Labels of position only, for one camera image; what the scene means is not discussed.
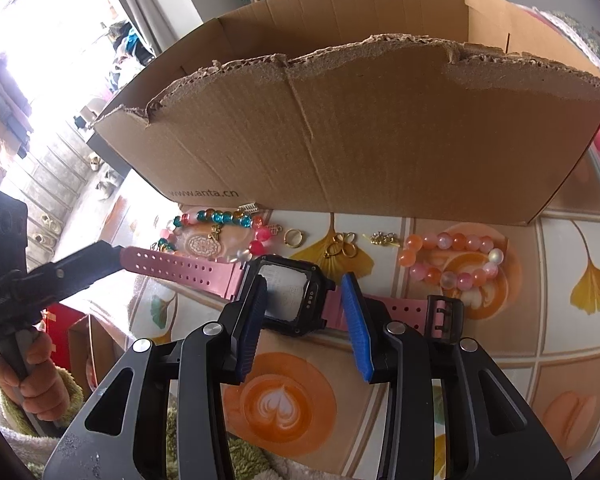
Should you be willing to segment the left hand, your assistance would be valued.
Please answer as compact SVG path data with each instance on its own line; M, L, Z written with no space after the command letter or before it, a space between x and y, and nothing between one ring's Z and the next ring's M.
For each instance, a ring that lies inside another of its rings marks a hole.
M26 360L33 366L32 372L26 379L20 380L0 356L0 388L10 400L39 420L57 422L67 413L70 396L58 368L50 359L50 337L35 328L32 328L31 333L33 341Z

